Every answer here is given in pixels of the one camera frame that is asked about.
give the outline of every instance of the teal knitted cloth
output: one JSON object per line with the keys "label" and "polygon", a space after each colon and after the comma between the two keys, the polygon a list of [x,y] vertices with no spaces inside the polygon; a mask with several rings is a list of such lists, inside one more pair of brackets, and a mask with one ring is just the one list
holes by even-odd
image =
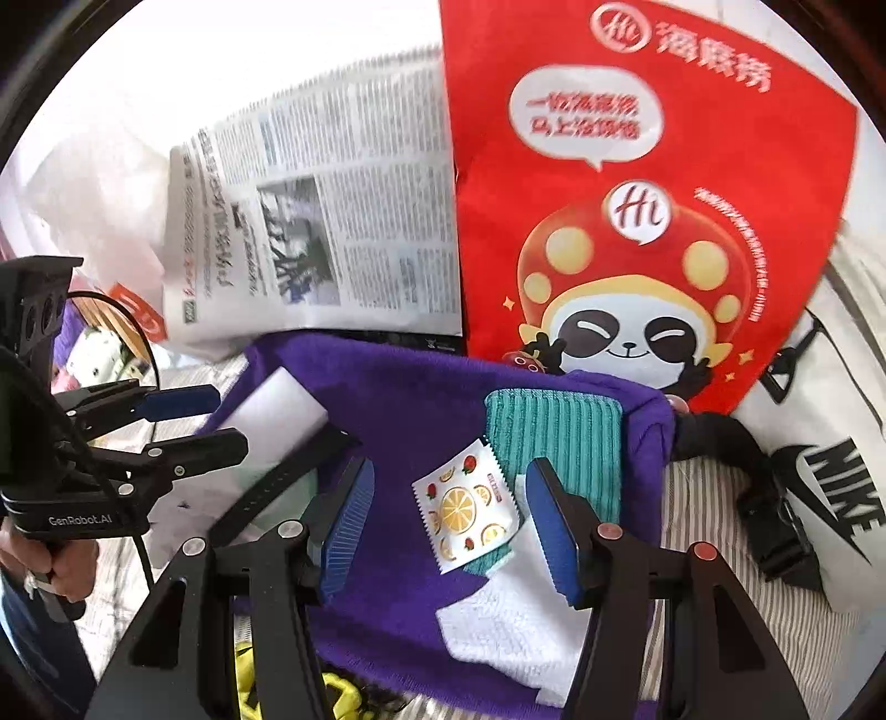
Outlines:
{"label": "teal knitted cloth", "polygon": [[[618,522],[621,405],[615,400],[557,390],[496,390],[486,397],[486,436],[511,493],[530,462],[547,458],[567,492],[585,497],[602,522]],[[504,545],[463,569],[485,575],[509,552]]]}

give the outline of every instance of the newspaper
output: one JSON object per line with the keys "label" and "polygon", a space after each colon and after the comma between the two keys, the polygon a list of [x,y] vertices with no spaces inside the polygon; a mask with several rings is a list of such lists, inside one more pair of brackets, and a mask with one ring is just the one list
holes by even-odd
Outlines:
{"label": "newspaper", "polygon": [[174,148],[163,255],[172,340],[461,335],[439,50],[326,75]]}

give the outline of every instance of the round white logo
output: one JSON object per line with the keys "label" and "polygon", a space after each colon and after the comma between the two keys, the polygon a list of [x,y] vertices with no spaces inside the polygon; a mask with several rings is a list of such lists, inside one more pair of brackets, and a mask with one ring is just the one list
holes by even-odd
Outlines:
{"label": "round white logo", "polygon": [[628,180],[616,187],[606,201],[606,212],[612,227],[640,245],[658,240],[672,217],[667,193],[648,180]]}
{"label": "round white logo", "polygon": [[626,3],[600,5],[591,15],[591,32],[615,52],[637,52],[652,39],[652,26],[646,16]]}

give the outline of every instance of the red paper bag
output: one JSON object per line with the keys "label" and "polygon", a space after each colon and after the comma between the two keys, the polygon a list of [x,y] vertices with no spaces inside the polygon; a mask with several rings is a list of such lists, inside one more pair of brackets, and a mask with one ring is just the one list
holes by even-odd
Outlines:
{"label": "red paper bag", "polygon": [[636,0],[442,0],[469,352],[731,411],[812,292],[856,109]]}

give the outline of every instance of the white packet with orange slices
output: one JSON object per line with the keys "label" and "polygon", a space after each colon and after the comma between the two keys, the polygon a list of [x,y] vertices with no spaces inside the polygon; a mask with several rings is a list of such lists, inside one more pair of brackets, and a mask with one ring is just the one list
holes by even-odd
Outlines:
{"label": "white packet with orange slices", "polygon": [[483,440],[413,482],[412,491],[441,574],[504,545],[519,528],[517,505]]}

